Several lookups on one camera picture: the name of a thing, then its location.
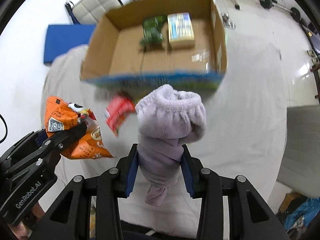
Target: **dumbbell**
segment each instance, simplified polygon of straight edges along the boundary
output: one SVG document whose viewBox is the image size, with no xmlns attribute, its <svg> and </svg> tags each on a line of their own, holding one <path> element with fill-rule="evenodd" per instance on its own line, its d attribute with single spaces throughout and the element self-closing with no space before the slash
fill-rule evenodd
<svg viewBox="0 0 320 240">
<path fill-rule="evenodd" d="M 283 7 L 281 5 L 278 4 L 278 2 L 276 0 L 259 0 L 261 6 L 265 9 L 270 9 L 273 6 L 277 6 L 281 9 L 284 9 L 288 12 L 290 12 L 291 17 L 296 21 L 299 22 L 301 20 L 301 14 L 299 12 L 299 10 L 295 7 L 292 7 L 290 10 L 287 9 L 286 7 Z"/>
</svg>

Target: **human hand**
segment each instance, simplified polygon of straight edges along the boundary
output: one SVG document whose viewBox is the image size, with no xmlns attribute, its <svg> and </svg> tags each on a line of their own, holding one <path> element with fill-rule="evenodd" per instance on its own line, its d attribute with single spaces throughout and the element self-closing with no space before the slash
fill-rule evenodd
<svg viewBox="0 0 320 240">
<path fill-rule="evenodd" d="M 36 222 L 38 222 L 44 215 L 44 211 L 39 205 L 39 202 L 34 205 L 31 211 L 36 217 Z M 27 240 L 29 238 L 29 229 L 22 222 L 20 222 L 16 227 L 9 227 L 19 240 Z"/>
</svg>

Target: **lavender towel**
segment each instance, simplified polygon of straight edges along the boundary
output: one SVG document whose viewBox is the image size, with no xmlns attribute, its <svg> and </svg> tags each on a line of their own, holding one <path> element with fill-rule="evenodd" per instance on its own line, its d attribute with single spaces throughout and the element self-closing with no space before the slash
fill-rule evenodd
<svg viewBox="0 0 320 240">
<path fill-rule="evenodd" d="M 182 145 L 204 136 L 205 109 L 198 94 L 163 85 L 141 99 L 136 111 L 139 166 L 151 184 L 146 203 L 160 206 L 177 183 Z"/>
</svg>

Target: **box flap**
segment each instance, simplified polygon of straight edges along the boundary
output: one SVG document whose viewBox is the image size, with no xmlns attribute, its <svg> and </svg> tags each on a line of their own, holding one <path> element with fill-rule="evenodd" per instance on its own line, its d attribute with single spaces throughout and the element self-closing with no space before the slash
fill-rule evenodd
<svg viewBox="0 0 320 240">
<path fill-rule="evenodd" d="M 213 0 L 211 0 L 210 18 L 212 20 L 212 33 L 215 48 L 216 70 L 218 73 L 225 73 L 228 64 L 225 30 L 220 17 L 220 13 L 217 7 L 215 6 Z"/>
<path fill-rule="evenodd" d="M 81 79 L 109 73 L 119 31 L 104 15 L 89 42 L 89 49 L 81 66 Z"/>
<path fill-rule="evenodd" d="M 107 17 L 122 30 L 153 16 L 188 12 L 191 19 L 209 18 L 209 11 L 210 0 L 138 0 L 110 10 Z"/>
</svg>

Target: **red snack package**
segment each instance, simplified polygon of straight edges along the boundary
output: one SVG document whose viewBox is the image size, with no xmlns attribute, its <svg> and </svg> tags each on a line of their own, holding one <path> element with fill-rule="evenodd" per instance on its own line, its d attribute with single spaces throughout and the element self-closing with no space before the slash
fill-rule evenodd
<svg viewBox="0 0 320 240">
<path fill-rule="evenodd" d="M 127 115 L 134 112 L 133 102 L 122 95 L 116 95 L 109 105 L 106 107 L 104 113 L 106 118 L 106 124 L 110 127 L 115 136 L 119 134 L 119 128 L 124 122 Z"/>
</svg>

